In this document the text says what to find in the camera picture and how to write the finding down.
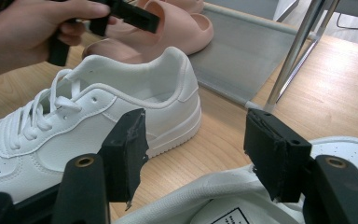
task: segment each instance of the shoe tag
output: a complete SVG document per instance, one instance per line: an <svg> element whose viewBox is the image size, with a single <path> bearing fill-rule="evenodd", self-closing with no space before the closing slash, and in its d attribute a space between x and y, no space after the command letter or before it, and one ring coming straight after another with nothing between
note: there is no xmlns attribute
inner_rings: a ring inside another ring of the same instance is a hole
<svg viewBox="0 0 358 224"><path fill-rule="evenodd" d="M250 222L241 209L237 207L211 222L211 224L250 224Z"/></svg>

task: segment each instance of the hand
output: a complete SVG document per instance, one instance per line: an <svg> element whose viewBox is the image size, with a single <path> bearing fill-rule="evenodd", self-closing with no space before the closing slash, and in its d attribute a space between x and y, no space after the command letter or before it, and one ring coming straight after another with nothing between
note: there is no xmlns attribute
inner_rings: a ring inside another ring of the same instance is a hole
<svg viewBox="0 0 358 224"><path fill-rule="evenodd" d="M65 21L95 19L108 14L108 6L88 0L16 0L0 13L0 74L45 61L48 39L57 29L61 30L62 42L78 45L85 32L84 24Z"/></svg>

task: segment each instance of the pink slipper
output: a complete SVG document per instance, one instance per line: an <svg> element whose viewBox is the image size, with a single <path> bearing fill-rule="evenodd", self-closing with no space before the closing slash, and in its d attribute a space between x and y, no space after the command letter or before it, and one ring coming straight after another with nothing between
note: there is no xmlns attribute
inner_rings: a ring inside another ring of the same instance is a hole
<svg viewBox="0 0 358 224"><path fill-rule="evenodd" d="M145 10L160 17L155 34L137 30L122 37L108 38L88 46L83 57L98 54L123 63L149 63L167 47L177 47L190 55L204 49L213 38L211 21L201 14L188 14L158 0L149 1Z"/></svg>
<svg viewBox="0 0 358 224"><path fill-rule="evenodd" d="M200 13L204 8L203 0L160 0L169 4L172 4L176 7L183 9L188 13ZM136 3L137 7L145 8L149 0L138 0ZM108 25L106 28L107 37L120 37L122 35L128 35L138 28L125 23L123 20L117 20L117 23L114 25Z"/></svg>

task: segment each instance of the cord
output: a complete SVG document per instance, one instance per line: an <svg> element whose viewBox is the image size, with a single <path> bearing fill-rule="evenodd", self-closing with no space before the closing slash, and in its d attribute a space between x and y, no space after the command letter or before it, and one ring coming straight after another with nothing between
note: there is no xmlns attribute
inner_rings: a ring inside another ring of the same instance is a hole
<svg viewBox="0 0 358 224"><path fill-rule="evenodd" d="M338 23L339 23L339 19L341 18L341 15L342 15L342 13L339 13L337 23L336 23L338 28L349 29L349 30L358 30L358 27L340 26Z"/></svg>

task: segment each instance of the wooden floor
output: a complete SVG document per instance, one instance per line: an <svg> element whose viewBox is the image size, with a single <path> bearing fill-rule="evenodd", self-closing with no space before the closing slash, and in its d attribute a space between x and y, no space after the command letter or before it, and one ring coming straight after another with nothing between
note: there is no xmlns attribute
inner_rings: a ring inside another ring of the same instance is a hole
<svg viewBox="0 0 358 224"><path fill-rule="evenodd" d="M298 6L282 22L299 27L309 5L310 0L300 0ZM334 13L324 34L358 44L358 30L338 28L336 25L338 15L339 13ZM339 20L339 25L358 28L358 17L343 14Z"/></svg>

